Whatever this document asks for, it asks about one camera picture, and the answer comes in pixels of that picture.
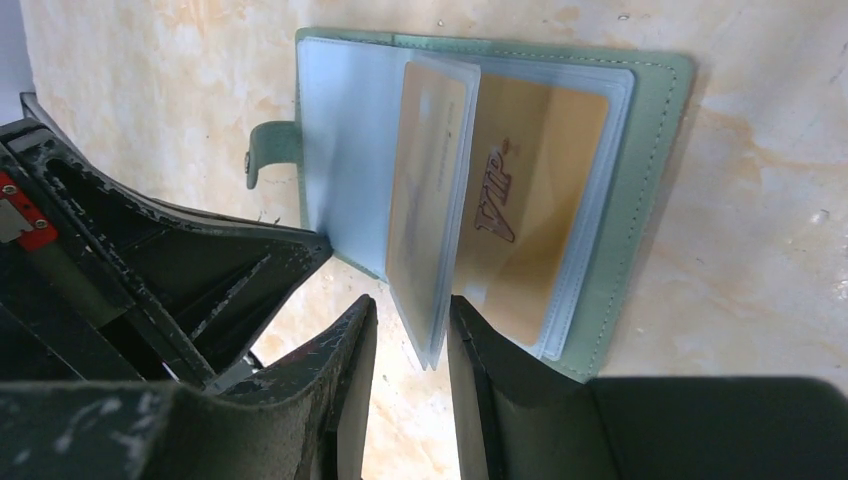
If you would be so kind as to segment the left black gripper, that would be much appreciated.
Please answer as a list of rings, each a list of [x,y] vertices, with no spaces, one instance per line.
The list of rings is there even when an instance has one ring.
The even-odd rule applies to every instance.
[[[209,386],[331,252],[312,231],[144,196],[36,120],[1,129],[5,379]]]

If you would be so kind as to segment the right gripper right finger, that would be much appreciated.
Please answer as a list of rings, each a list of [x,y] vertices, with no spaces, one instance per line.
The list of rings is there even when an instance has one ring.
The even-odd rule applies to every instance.
[[[555,372],[463,297],[448,358],[465,479],[843,479],[847,399],[808,377]]]

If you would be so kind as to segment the yellow credit card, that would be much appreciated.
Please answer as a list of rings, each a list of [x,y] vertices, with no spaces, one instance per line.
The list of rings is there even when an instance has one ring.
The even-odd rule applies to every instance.
[[[405,65],[385,273],[410,343],[423,363],[437,317],[466,94],[463,81],[432,62]]]

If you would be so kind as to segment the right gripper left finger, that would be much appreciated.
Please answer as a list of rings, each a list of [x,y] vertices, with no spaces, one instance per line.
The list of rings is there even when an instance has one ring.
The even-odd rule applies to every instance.
[[[378,333],[373,298],[219,394],[177,382],[1,387],[5,479],[357,479]]]

